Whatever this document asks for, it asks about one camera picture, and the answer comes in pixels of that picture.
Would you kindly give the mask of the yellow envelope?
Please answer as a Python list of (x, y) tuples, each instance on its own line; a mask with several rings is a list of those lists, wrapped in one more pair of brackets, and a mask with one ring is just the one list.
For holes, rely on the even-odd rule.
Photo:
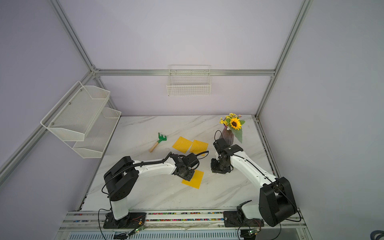
[(190, 153), (194, 153), (197, 155), (202, 152), (205, 152), (208, 148), (208, 145), (208, 143), (194, 140), (190, 148)]
[(199, 170), (195, 170), (195, 173), (194, 173), (193, 177), (191, 178), (191, 180), (190, 181), (182, 180), (182, 184), (189, 186), (189, 187), (192, 187), (192, 188), (195, 188), (195, 189), (199, 189), (201, 186), (203, 177), (204, 177), (204, 172), (201, 172)]
[(192, 143), (193, 142), (188, 139), (179, 137), (177, 141), (173, 144), (172, 148), (185, 154), (190, 149)]

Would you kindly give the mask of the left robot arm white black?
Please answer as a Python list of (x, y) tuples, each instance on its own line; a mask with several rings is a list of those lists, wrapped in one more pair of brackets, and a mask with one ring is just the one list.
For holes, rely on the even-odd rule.
[(189, 182), (200, 166), (200, 160), (208, 154), (209, 151), (188, 155), (170, 152), (165, 158), (155, 161), (134, 161), (130, 156), (120, 159), (104, 174), (102, 187), (102, 193), (108, 195), (114, 219), (119, 221), (130, 215), (127, 197), (138, 179), (174, 175)]

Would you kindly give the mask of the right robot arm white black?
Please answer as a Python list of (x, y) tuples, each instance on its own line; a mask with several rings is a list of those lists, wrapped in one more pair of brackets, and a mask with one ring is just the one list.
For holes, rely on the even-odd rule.
[(213, 143), (217, 154), (211, 160), (211, 170), (216, 174), (227, 174), (239, 170), (259, 189), (259, 202), (246, 201), (237, 207), (239, 221), (262, 219), (274, 227), (298, 213), (290, 182), (263, 170), (252, 161), (238, 145), (229, 146), (224, 139)]

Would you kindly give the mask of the dark purple vase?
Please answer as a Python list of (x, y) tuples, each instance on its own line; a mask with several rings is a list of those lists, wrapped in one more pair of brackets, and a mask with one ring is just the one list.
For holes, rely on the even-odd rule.
[(235, 136), (230, 129), (224, 127), (221, 133), (221, 138), (223, 138), (229, 146), (232, 146), (234, 143)]

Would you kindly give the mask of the sunflower bouquet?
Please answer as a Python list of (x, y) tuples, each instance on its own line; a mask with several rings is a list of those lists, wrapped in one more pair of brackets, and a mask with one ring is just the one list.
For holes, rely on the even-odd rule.
[(235, 139), (237, 139), (240, 143), (243, 142), (243, 125), (245, 123), (241, 117), (241, 115), (230, 113), (224, 118), (220, 118), (220, 124), (230, 129), (234, 134)]

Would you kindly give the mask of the lower white mesh shelf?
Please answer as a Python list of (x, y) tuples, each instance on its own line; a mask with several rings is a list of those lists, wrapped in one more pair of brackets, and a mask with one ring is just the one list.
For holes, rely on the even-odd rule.
[(74, 150), (83, 159), (102, 158), (120, 120), (121, 112), (104, 108), (84, 141), (75, 142)]

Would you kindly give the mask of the white mesh shelf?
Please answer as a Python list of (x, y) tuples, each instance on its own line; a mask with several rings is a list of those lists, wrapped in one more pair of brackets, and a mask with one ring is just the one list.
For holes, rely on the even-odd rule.
[(76, 82), (41, 120), (63, 142), (82, 142), (110, 99), (110, 91)]
[(102, 158), (120, 120), (121, 112), (104, 108), (84, 141), (75, 142), (74, 150), (83, 159)]

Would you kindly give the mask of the upper white mesh shelf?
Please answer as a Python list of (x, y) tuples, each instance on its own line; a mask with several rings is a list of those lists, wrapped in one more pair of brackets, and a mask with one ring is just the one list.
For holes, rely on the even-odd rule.
[(63, 142), (82, 142), (110, 99), (110, 91), (76, 82), (41, 120)]

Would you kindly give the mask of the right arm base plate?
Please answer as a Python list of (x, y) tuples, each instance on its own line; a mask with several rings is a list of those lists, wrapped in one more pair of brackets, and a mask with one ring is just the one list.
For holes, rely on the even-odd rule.
[(259, 204), (252, 200), (243, 202), (235, 211), (224, 211), (224, 224), (231, 227), (263, 227), (264, 220), (259, 211)]

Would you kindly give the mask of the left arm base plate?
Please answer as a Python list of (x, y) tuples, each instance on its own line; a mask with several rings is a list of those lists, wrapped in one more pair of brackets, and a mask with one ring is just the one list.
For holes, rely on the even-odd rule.
[(146, 213), (135, 213), (131, 212), (127, 216), (123, 217), (120, 220), (114, 218), (112, 212), (106, 214), (106, 219), (104, 221), (104, 229), (138, 229), (143, 226), (146, 221)]

